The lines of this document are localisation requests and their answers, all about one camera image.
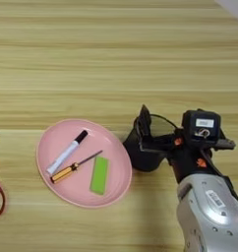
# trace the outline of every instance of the white marker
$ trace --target white marker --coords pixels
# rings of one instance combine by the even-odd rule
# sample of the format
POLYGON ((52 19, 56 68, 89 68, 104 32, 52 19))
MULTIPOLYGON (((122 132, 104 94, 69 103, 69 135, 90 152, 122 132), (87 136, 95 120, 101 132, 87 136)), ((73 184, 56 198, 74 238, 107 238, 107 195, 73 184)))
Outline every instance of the white marker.
POLYGON ((82 140, 88 135, 88 132, 84 130, 71 145, 56 159, 48 168, 47 172, 52 175, 60 165, 74 152, 74 150, 80 145, 82 140))

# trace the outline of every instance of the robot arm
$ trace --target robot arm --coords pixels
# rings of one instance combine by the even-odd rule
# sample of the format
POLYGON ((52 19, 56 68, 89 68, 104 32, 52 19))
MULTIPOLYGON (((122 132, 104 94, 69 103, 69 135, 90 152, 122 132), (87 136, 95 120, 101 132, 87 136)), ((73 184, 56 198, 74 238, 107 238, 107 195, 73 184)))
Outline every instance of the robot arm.
MULTIPOLYGON (((215 138, 214 144, 197 136, 194 143, 194 136, 189 134, 198 135, 202 127, 186 131, 190 133, 187 135, 185 128, 181 131, 181 146, 169 153, 179 184, 177 218, 184 233, 185 251, 238 252, 238 196, 229 178, 217 170, 206 154, 211 154, 210 147, 218 149, 219 140, 215 138)), ((222 150, 234 149, 235 144, 221 139, 220 146, 222 150)))
POLYGON ((186 252, 238 252, 238 195, 211 161, 212 149, 235 148, 220 121, 214 112, 188 110, 178 128, 143 106, 124 143, 134 168, 152 171, 164 158, 173 167, 186 252))
POLYGON ((186 252, 238 252, 238 201, 223 178, 193 174, 178 186, 186 252))

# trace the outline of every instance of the pink plate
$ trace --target pink plate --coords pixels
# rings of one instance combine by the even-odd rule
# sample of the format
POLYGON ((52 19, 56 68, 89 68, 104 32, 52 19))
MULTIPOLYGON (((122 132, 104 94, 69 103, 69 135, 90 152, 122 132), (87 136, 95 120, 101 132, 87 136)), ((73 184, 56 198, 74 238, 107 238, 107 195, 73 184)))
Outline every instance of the pink plate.
POLYGON ((86 120, 65 120, 47 129, 38 144, 36 159, 38 170, 47 186, 63 200, 80 207, 108 206, 122 198, 131 183, 132 166, 122 143, 105 128, 86 120), (109 160, 106 191, 103 196, 96 195, 89 189, 94 159, 55 185, 46 171, 83 130, 89 132, 88 136, 60 168, 103 150, 101 156, 109 160))

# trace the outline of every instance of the green sponge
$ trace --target green sponge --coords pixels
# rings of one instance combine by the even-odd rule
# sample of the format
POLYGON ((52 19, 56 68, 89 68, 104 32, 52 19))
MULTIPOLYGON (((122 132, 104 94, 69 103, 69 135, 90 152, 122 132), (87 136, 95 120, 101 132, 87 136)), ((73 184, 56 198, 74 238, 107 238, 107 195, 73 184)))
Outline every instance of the green sponge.
POLYGON ((103 195, 105 193, 107 171, 108 159, 104 157, 96 157, 92 173, 90 191, 99 195, 103 195))

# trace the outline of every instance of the wood grain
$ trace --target wood grain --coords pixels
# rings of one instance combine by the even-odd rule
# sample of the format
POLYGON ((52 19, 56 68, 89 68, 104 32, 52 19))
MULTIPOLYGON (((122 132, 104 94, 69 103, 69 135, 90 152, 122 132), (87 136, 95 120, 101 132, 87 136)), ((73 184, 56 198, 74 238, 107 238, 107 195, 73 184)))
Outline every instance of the wood grain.
POLYGON ((66 118, 122 141, 145 103, 180 124, 222 115, 234 152, 214 161, 238 192, 238 21, 211 0, 0 1, 0 252, 176 252, 176 183, 164 162, 134 172, 127 196, 87 211, 50 192, 35 164, 44 130, 66 118))

